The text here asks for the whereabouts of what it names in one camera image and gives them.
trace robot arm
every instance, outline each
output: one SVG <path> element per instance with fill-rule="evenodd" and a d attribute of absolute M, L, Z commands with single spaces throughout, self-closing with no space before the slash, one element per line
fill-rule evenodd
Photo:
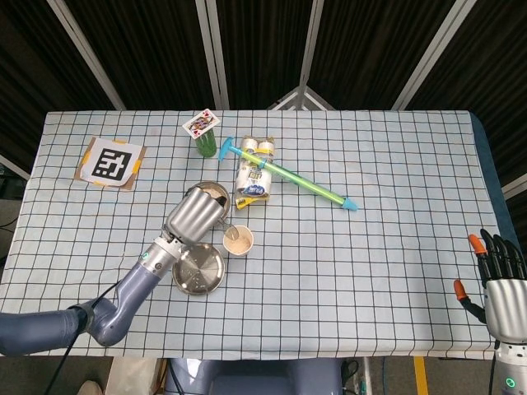
<path fill-rule="evenodd" d="M 527 393 L 527 266 L 510 241 L 492 237 L 485 230 L 481 236 L 486 248 L 475 235 L 469 240 L 478 257 L 485 310 L 470 301 L 460 280 L 454 283 L 455 293 L 497 340 L 497 382 L 502 393 Z"/>
<path fill-rule="evenodd" d="M 185 245 L 197 243 L 224 216 L 224 204 L 225 199 L 191 188 L 169 214 L 161 236 L 115 287 L 117 306 L 102 298 L 61 311 L 0 313 L 0 354 L 65 348 L 82 332 L 90 333 L 102 346 L 122 340 L 142 302 L 178 261 Z"/>

